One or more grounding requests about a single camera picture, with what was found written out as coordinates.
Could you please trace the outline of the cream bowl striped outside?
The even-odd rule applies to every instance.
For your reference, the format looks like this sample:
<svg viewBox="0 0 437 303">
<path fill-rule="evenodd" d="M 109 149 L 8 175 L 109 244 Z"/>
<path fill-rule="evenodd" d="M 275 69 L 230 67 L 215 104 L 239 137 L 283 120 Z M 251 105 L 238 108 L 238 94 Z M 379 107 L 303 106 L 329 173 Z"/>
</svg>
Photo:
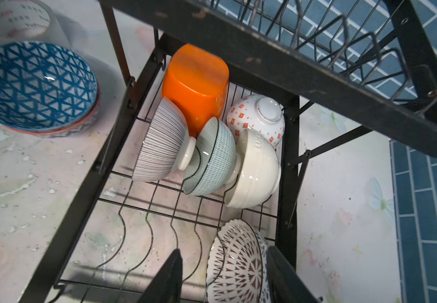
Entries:
<svg viewBox="0 0 437 303">
<path fill-rule="evenodd" d="M 236 165 L 226 183 L 224 203 L 229 208 L 251 208 L 262 204 L 276 191 L 281 166 L 272 144 L 261 133 L 247 129 L 236 144 Z"/>
</svg>

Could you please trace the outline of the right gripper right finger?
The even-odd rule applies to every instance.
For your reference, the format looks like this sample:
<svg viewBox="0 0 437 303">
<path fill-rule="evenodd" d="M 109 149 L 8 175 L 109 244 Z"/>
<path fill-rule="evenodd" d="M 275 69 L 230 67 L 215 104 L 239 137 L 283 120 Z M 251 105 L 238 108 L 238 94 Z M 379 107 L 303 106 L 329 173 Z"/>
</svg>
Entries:
<svg viewBox="0 0 437 303">
<path fill-rule="evenodd" d="M 320 302 L 275 246 L 268 247 L 266 251 L 266 267 L 272 302 Z"/>
</svg>

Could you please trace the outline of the blue rimmed bowl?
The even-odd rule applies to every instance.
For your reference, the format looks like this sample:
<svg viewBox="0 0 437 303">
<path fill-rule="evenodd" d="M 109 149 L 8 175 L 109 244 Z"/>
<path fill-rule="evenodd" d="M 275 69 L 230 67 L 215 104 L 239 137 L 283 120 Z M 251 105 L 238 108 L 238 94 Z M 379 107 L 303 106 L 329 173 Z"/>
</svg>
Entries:
<svg viewBox="0 0 437 303">
<path fill-rule="evenodd" d="M 92 68 L 72 50 L 40 41 L 0 46 L 0 124 L 54 131 L 88 114 L 97 95 Z"/>
</svg>

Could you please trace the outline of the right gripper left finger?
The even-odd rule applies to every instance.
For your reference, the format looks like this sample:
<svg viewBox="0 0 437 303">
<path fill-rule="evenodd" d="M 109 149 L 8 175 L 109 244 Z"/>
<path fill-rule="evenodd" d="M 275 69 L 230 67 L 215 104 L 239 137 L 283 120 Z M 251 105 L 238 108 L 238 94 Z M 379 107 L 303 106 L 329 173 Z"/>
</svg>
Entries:
<svg viewBox="0 0 437 303">
<path fill-rule="evenodd" d="M 182 285 L 183 259 L 175 249 L 137 302 L 180 302 Z"/>
</svg>

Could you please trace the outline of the red rimmed bowl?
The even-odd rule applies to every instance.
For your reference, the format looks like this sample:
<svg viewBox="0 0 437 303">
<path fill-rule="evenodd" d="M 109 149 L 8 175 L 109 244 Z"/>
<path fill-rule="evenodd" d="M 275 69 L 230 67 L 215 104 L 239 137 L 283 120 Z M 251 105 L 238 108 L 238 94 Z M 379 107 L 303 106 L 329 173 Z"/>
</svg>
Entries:
<svg viewBox="0 0 437 303">
<path fill-rule="evenodd" d="M 68 137 L 76 133 L 79 133 L 83 130 L 86 130 L 87 128 L 89 128 L 94 124 L 94 122 L 97 120 L 97 116 L 99 113 L 100 98 L 101 98 L 101 90 L 100 88 L 98 88 L 95 104 L 93 105 L 92 109 L 86 114 L 86 116 L 84 116 L 81 120 L 69 126 L 62 127 L 54 131 L 23 131 L 23 130 L 17 130 L 15 128 L 11 128 L 9 126 L 5 126 L 5 127 L 18 133 L 33 135 L 42 138 Z"/>
</svg>

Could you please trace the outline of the white bowl orange diamonds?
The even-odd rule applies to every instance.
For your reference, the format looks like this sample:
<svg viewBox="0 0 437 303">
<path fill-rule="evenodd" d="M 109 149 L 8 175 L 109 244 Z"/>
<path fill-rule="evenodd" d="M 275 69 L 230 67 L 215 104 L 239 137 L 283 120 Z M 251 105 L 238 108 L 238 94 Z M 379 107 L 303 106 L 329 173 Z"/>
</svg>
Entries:
<svg viewBox="0 0 437 303">
<path fill-rule="evenodd" d="M 276 148 L 285 132 L 284 107 L 276 100 L 253 94 L 241 99 L 227 112 L 227 126 L 235 142 L 246 129 L 255 130 Z"/>
</svg>

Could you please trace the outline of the orange plastic bowl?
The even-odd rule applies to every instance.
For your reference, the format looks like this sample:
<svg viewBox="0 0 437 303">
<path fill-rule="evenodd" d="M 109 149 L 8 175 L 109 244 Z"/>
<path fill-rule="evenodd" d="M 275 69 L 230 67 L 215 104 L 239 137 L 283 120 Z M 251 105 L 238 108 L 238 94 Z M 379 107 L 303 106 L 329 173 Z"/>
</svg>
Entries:
<svg viewBox="0 0 437 303">
<path fill-rule="evenodd" d="M 220 118 L 226 104 L 229 68 L 224 60 L 186 44 L 168 66 L 162 96 L 183 113 L 189 134 L 196 137 L 212 117 Z"/>
</svg>

